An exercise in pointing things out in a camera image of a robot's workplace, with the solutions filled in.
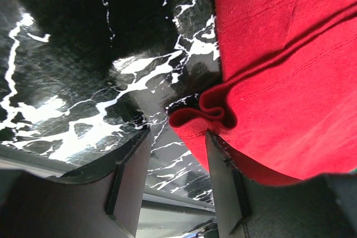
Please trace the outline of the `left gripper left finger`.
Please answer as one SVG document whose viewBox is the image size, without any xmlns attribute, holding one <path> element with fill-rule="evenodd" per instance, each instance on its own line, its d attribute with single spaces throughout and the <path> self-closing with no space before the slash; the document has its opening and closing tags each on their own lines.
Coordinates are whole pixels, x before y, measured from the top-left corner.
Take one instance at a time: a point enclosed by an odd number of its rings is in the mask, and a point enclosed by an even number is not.
<svg viewBox="0 0 357 238">
<path fill-rule="evenodd" d="M 2 237 L 135 237 L 151 147 L 145 129 L 61 177 L 1 170 Z"/>
</svg>

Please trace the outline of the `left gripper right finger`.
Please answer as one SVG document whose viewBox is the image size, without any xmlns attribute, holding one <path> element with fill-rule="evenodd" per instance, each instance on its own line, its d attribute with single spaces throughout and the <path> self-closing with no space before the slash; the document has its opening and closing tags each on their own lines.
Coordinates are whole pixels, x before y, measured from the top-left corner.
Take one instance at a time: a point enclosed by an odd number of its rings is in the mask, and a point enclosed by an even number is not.
<svg viewBox="0 0 357 238">
<path fill-rule="evenodd" d="M 300 181 L 205 135 L 220 237 L 355 237 L 356 175 Z"/>
</svg>

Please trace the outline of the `red t shirt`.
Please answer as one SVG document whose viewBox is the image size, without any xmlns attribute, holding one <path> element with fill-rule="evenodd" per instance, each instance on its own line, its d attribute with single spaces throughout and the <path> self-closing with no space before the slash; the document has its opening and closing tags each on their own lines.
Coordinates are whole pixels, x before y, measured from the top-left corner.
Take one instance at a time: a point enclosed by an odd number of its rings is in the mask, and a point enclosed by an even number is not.
<svg viewBox="0 0 357 238">
<path fill-rule="evenodd" d="M 207 168 L 205 133 L 271 185 L 356 169 L 356 0 L 215 0 L 222 83 L 170 126 Z"/>
</svg>

